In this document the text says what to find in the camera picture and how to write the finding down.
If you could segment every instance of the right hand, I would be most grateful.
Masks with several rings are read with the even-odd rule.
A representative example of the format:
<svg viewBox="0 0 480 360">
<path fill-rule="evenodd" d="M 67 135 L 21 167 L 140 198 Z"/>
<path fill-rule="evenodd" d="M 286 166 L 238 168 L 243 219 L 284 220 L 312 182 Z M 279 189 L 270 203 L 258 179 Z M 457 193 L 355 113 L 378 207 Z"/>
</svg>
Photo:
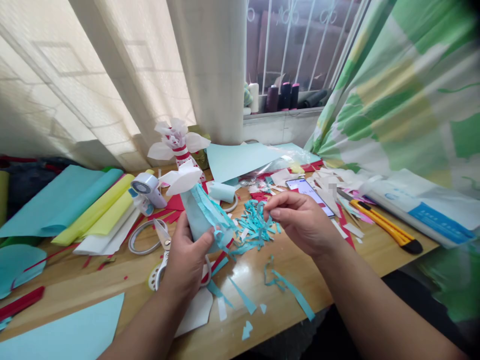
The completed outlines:
<svg viewBox="0 0 480 360">
<path fill-rule="evenodd" d="M 344 239 L 327 214 L 310 196 L 284 191 L 272 196 L 263 208 L 264 217 L 270 212 L 290 239 L 313 259 L 330 252 Z"/>
</svg>

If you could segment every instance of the paper craft figure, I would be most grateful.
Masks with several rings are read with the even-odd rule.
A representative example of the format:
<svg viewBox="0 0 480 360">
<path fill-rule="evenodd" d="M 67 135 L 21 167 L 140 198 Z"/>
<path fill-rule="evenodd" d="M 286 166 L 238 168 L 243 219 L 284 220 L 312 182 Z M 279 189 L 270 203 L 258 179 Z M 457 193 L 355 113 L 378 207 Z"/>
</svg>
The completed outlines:
<svg viewBox="0 0 480 360">
<path fill-rule="evenodd" d="M 170 160 L 175 156 L 178 168 L 188 160 L 192 161 L 194 167 L 199 168 L 190 152 L 196 153 L 205 149 L 210 145 L 210 140 L 196 132 L 189 132 L 185 122 L 178 118 L 171 119 L 171 127 L 166 121 L 159 122 L 155 126 L 155 131 L 162 134 L 162 141 L 156 142 L 150 147 L 147 155 L 149 158 Z M 206 181 L 203 171 L 200 181 Z"/>
<path fill-rule="evenodd" d="M 202 175 L 202 170 L 189 159 L 178 167 L 178 171 L 170 171 L 159 180 L 170 184 L 170 188 L 166 192 L 167 196 L 180 194 L 193 241 L 197 241 L 213 227 L 217 229 L 213 233 L 215 242 L 208 253 L 214 253 L 219 249 L 228 253 L 227 244 L 233 238 L 234 233 L 238 231 L 238 228 L 225 211 L 210 200 L 198 183 Z"/>
</svg>

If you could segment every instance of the hand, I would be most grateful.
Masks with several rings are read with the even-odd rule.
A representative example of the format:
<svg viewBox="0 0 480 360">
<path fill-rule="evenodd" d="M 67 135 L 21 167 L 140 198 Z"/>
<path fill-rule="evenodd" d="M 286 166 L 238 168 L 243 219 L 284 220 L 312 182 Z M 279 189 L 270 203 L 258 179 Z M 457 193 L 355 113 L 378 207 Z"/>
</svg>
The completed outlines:
<svg viewBox="0 0 480 360">
<path fill-rule="evenodd" d="M 280 223 L 288 237 L 314 260 L 335 249 L 343 238 L 327 214 L 310 196 L 284 191 L 272 196 L 263 215 Z"/>
<path fill-rule="evenodd" d="M 171 238 L 168 263 L 159 291 L 168 292 L 180 301 L 190 302 L 200 288 L 205 255 L 213 242 L 213 227 L 193 242 L 187 213 L 182 212 Z"/>
</svg>

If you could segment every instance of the blue label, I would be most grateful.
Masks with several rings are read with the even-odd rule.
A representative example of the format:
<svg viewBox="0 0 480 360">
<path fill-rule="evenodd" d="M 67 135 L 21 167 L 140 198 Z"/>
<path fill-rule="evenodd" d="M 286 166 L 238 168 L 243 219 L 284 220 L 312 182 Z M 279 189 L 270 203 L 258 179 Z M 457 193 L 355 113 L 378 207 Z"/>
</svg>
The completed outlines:
<svg viewBox="0 0 480 360">
<path fill-rule="evenodd" d="M 473 232 L 431 208 L 424 202 L 408 213 L 456 244 L 463 244 L 476 238 Z"/>
</svg>

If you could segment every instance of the left hand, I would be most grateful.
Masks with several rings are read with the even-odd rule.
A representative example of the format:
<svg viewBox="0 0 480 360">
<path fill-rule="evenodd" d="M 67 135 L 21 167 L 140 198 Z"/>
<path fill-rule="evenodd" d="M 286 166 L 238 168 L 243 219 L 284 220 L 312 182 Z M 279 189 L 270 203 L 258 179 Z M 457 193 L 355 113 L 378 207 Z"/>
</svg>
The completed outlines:
<svg viewBox="0 0 480 360">
<path fill-rule="evenodd" d="M 158 290 L 190 302 L 200 288 L 205 255 L 213 242 L 213 227 L 193 242 L 187 213 L 182 212 L 171 238 L 168 263 Z"/>
</svg>

